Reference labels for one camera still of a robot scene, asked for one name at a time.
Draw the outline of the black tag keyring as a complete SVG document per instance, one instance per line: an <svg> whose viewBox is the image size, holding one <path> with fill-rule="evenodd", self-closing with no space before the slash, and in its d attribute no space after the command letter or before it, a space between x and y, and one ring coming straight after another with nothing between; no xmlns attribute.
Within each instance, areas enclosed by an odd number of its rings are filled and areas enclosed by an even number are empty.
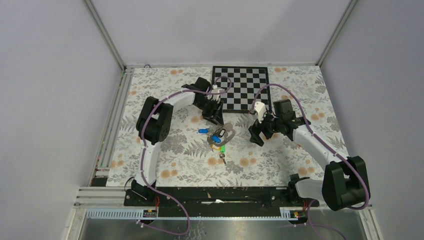
<svg viewBox="0 0 424 240"><path fill-rule="evenodd" d="M222 138L224 136L224 134L226 133L225 129L222 129L219 133L218 133L218 137Z"/></svg>

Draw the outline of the blue tag key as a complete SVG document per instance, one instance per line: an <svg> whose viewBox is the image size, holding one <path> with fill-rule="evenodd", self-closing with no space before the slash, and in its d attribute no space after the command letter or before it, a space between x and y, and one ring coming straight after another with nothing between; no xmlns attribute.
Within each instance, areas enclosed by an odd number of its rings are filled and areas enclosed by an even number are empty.
<svg viewBox="0 0 424 240"><path fill-rule="evenodd" d="M211 139L217 144L221 143L221 139L217 135L212 135Z"/></svg>
<svg viewBox="0 0 424 240"><path fill-rule="evenodd" d="M199 134L208 134L210 130L208 128L201 128L198 130Z"/></svg>

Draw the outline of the green tag key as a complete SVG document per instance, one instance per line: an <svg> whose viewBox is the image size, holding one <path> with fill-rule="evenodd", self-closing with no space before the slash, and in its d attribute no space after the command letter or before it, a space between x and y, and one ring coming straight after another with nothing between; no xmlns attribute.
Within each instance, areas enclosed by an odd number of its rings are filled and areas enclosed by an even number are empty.
<svg viewBox="0 0 424 240"><path fill-rule="evenodd" d="M226 146L225 145L220 146L219 147L219 158L222 160L224 165L227 164L226 159L225 159L226 158L225 152L226 152Z"/></svg>

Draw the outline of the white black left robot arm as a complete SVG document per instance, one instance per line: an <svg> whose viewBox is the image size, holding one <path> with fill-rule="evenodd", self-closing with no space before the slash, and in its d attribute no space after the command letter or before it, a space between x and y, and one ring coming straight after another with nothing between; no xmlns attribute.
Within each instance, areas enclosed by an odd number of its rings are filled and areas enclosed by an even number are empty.
<svg viewBox="0 0 424 240"><path fill-rule="evenodd" d="M223 101L221 95L227 88L218 87L207 79L199 77L193 84L184 84L178 91L162 99L149 96L142 107L136 122L136 130L142 144L137 173L131 183L131 191L144 206L155 200L156 166L162 142L171 129L173 114L179 110L195 106L201 110L204 120L216 127L224 125Z"/></svg>

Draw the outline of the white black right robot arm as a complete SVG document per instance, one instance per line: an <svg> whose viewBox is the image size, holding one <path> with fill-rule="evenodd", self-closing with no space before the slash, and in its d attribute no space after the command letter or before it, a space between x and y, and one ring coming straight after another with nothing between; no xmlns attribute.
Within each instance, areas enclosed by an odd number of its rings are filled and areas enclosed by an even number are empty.
<svg viewBox="0 0 424 240"><path fill-rule="evenodd" d="M292 175L287 185L287 201L293 206L306 199L324 201L333 211L361 210L368 206L371 193L365 161L359 156L338 153L323 140L304 117L297 117L290 100L274 102L275 112L255 101L251 113L257 119L248 128L250 142L264 145L274 134L282 134L303 148L324 170L322 180Z"/></svg>

